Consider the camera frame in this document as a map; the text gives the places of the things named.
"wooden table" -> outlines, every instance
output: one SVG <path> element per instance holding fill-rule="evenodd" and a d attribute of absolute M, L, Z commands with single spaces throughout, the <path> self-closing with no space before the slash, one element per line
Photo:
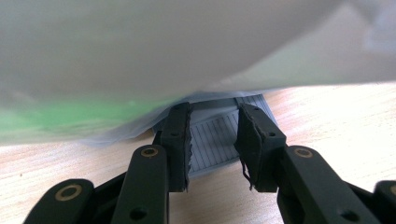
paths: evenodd
<path fill-rule="evenodd" d="M 345 180 L 372 190 L 396 179 L 396 83 L 290 88 L 266 93 L 289 145 L 319 151 Z M 37 200 L 68 178 L 95 186 L 123 173 L 149 132 L 106 148 L 78 143 L 0 147 L 0 222 L 22 223 Z M 282 223 L 275 194 L 248 190 L 241 165 L 195 177 L 171 193 L 171 223 Z"/>

